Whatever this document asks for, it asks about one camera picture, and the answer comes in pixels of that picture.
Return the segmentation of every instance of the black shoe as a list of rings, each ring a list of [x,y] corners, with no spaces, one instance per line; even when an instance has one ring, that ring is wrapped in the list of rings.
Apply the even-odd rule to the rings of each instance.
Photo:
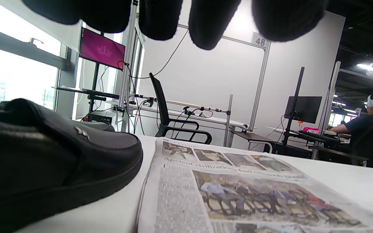
[[[138,173],[139,139],[100,131],[25,99],[0,110],[0,232],[107,197]]]

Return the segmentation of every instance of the chair armrest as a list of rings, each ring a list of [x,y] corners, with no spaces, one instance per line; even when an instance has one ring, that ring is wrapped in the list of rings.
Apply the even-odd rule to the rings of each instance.
[[[206,131],[202,131],[202,130],[196,130],[196,129],[188,129],[188,128],[175,128],[175,127],[169,127],[169,126],[165,126],[167,128],[167,130],[173,130],[173,131],[179,131],[179,132],[187,132],[187,133],[193,133],[191,139],[189,139],[189,141],[192,142],[192,138],[194,137],[195,134],[204,134],[207,136],[207,139],[205,140],[205,144],[209,144],[211,143],[212,141],[212,136],[210,133],[206,132]]]
[[[185,124],[196,125],[197,126],[196,130],[199,128],[199,124],[196,121],[185,121],[185,120],[179,120],[179,119],[169,119],[169,122],[171,122],[171,121],[178,122],[178,123],[185,123]]]

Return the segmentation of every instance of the monitor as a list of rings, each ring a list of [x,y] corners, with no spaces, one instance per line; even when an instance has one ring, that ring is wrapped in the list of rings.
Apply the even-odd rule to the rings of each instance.
[[[81,58],[123,70],[125,46],[116,43],[87,28],[82,28],[80,37]]]
[[[299,96],[295,108],[295,117],[293,120],[303,121],[315,124],[317,114],[320,108],[321,96]],[[287,101],[286,112],[284,118],[290,118],[291,108],[293,106],[294,96],[290,96]]]

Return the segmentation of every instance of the shoe logo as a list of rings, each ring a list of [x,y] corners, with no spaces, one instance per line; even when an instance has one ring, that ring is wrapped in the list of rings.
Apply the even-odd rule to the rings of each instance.
[[[97,52],[99,54],[105,55],[107,57],[111,56],[111,52],[106,48],[106,46],[103,47],[97,47]]]
[[[82,130],[81,128],[79,128],[77,126],[75,126],[74,128],[77,130],[77,134],[82,135],[82,136],[86,137],[88,140],[90,140],[89,134],[87,134],[86,131]]]

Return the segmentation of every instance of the keyboard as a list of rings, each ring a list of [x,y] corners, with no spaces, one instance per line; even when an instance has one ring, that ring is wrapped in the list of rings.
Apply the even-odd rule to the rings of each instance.
[[[339,143],[339,138],[335,137],[335,136],[330,136],[330,135],[317,135],[317,134],[314,134],[314,133],[309,133],[309,132],[306,132],[306,131],[303,131],[303,130],[299,130],[297,131],[297,133],[299,133],[300,135],[306,135],[306,136],[309,136],[309,137],[312,137],[312,139],[319,139],[320,141],[322,142],[332,142],[332,143]]]

